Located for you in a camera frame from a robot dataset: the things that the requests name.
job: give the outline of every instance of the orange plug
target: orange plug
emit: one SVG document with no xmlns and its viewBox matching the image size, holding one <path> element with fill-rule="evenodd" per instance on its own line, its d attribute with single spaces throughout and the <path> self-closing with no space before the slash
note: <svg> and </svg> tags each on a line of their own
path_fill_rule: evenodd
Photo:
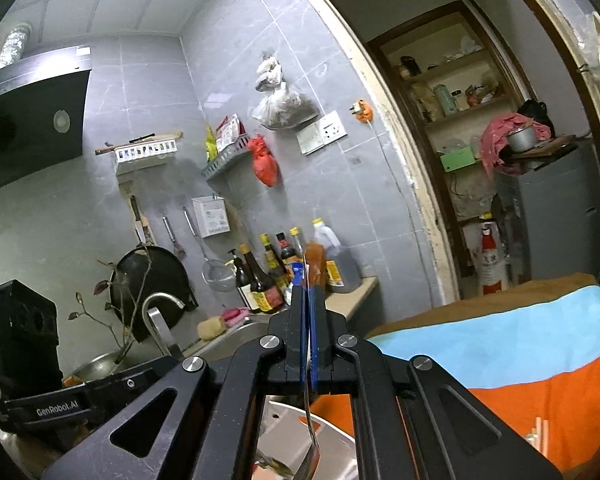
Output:
<svg viewBox="0 0 600 480">
<path fill-rule="evenodd" d="M 374 118 L 374 111 L 364 99 L 356 101 L 349 110 L 361 123 L 368 123 Z"/>
</svg>

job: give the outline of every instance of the power outlet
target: power outlet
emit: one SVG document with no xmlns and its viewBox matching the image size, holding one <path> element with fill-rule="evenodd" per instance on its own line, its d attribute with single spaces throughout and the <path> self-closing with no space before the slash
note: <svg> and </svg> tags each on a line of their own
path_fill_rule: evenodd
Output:
<svg viewBox="0 0 600 480">
<path fill-rule="evenodd" d="M 318 120 L 317 126 L 322 137 L 322 142 L 325 144 L 329 144 L 347 135 L 344 126 L 342 126 L 342 121 L 335 110 Z"/>
</svg>

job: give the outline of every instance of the light blue fabric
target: light blue fabric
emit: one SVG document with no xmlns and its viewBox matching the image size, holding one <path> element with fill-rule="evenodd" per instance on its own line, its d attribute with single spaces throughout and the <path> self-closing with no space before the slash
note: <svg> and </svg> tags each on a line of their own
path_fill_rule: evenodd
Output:
<svg viewBox="0 0 600 480">
<path fill-rule="evenodd" d="M 466 388 L 544 381 L 600 357 L 600 287 L 558 300 L 372 337 L 384 354 L 433 358 Z"/>
</svg>

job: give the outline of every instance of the wall socket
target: wall socket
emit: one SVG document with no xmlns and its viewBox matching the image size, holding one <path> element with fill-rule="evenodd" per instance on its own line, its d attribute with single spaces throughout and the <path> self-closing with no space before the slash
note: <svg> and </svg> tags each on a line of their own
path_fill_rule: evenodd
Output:
<svg viewBox="0 0 600 480">
<path fill-rule="evenodd" d="M 315 150 L 319 150 L 323 146 L 345 135 L 347 133 L 335 110 L 318 119 L 315 123 L 310 124 L 297 134 L 300 151 L 305 155 L 313 153 Z"/>
</svg>

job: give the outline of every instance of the gray plastic basket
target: gray plastic basket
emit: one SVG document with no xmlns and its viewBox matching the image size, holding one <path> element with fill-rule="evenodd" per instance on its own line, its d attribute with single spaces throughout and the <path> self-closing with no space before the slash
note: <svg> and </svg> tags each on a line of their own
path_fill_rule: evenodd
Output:
<svg viewBox="0 0 600 480">
<path fill-rule="evenodd" d="M 202 176 L 205 180 L 211 180 L 224 173 L 238 158 L 249 153 L 247 142 L 249 142 L 249 137 L 246 135 L 238 136 L 235 142 L 229 144 L 224 150 L 218 153 L 218 156 L 202 170 Z"/>
</svg>

